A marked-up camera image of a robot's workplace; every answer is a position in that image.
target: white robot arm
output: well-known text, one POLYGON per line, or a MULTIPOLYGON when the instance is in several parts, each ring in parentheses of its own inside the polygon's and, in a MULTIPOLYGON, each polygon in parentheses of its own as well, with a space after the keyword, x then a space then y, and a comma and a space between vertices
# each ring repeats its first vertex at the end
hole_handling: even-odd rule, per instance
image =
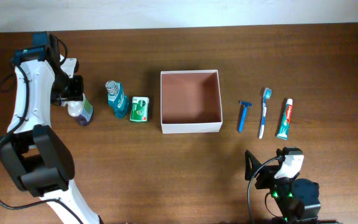
MULTIPOLYGON (((82 100, 83 94, 82 77, 74 75, 77 59, 64 58, 62 64, 59 41, 48 32, 34 34, 33 47, 15 53, 16 103, 7 129, 9 140, 0 146, 0 160, 17 188, 47 202, 63 223, 100 224, 103 221, 89 208, 75 184, 69 150, 50 125, 51 102, 64 106, 67 101, 82 100), (22 156, 33 147, 39 155, 22 156)), ((19 209, 2 201, 0 204, 19 209)))

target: bottle label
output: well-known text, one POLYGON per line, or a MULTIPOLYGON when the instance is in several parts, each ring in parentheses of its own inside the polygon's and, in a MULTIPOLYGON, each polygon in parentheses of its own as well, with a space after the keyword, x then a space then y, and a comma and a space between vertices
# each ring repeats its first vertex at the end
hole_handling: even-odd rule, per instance
POLYGON ((87 122, 89 122, 91 120, 92 113, 93 113, 93 106, 88 101, 88 99, 85 99, 84 109, 82 110, 81 115, 86 119, 87 122))
POLYGON ((124 93, 121 94, 121 97, 120 97, 120 99, 118 101, 118 105, 117 105, 120 110, 122 110, 121 106, 123 103, 124 103, 124 93))

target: hand soap bottle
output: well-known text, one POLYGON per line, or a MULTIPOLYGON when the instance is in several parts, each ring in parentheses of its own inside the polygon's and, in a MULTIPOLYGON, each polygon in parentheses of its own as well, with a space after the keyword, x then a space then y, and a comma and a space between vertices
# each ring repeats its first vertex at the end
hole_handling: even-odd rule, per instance
POLYGON ((106 83, 108 103, 113 108, 117 118, 123 118, 129 107, 128 97, 124 94, 124 87, 119 82, 108 81, 106 83))
POLYGON ((75 118, 81 126, 88 125, 93 117, 93 106, 86 99, 83 93, 83 101, 69 101, 67 102, 68 114, 75 118))

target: bottle cap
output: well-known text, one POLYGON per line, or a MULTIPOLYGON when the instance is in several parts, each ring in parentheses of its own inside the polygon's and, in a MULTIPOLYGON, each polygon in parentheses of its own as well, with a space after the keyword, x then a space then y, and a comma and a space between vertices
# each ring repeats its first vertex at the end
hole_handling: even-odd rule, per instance
POLYGON ((116 94, 118 92, 116 82, 114 82, 114 81, 106 82, 106 89, 107 89, 107 92, 112 94, 112 95, 116 94))
POLYGON ((69 101, 67 102, 67 110, 70 116, 76 117, 81 114, 82 111, 82 102, 81 101, 69 101))

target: red label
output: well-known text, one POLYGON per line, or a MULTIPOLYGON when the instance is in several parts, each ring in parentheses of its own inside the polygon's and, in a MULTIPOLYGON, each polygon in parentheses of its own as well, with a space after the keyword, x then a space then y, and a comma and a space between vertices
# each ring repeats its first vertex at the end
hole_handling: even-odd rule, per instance
POLYGON ((287 111, 285 112, 285 117, 287 119, 288 124, 291 121, 291 113, 292 113, 292 105, 288 105, 287 111))

